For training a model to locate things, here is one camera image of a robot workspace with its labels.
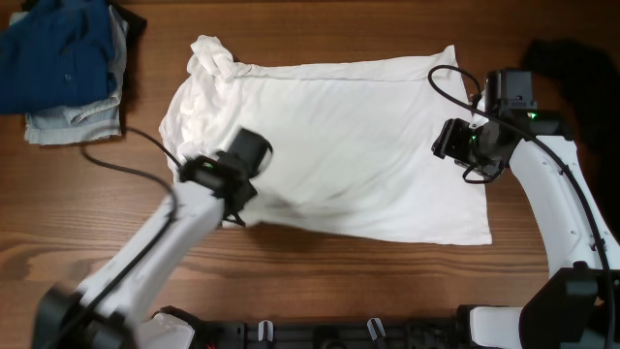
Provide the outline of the white t-shirt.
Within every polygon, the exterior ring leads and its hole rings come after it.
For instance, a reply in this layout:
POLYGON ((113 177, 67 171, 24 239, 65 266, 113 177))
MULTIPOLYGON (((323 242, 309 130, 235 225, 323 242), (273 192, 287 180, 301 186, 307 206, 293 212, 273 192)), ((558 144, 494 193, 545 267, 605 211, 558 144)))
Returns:
POLYGON ((241 211, 248 225, 396 242, 492 241, 485 190, 431 147, 467 118, 454 46, 428 56, 264 67, 215 37, 192 44, 188 78, 159 131, 177 160, 227 148, 241 129, 273 154, 241 211))

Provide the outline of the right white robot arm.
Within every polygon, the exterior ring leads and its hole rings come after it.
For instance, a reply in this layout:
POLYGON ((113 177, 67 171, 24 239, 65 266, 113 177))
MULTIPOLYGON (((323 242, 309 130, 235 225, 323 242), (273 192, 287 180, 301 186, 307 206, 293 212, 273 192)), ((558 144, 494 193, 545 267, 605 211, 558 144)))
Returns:
POLYGON ((445 122, 432 145, 479 182, 510 169, 534 212, 549 279, 522 307, 460 307, 463 340, 480 348, 616 348, 619 243, 590 193, 571 132, 555 111, 507 110, 472 127, 445 122))

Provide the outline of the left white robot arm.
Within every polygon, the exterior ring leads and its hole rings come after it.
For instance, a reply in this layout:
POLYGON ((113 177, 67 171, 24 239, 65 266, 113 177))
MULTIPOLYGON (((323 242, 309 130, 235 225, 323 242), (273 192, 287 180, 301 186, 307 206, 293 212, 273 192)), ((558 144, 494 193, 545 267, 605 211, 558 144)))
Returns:
POLYGON ((35 316, 34 348, 147 348, 162 346, 144 318, 187 251, 239 213, 257 192, 251 178, 263 157, 239 150, 199 156, 164 185, 167 196, 127 244, 67 293, 47 291, 35 316))

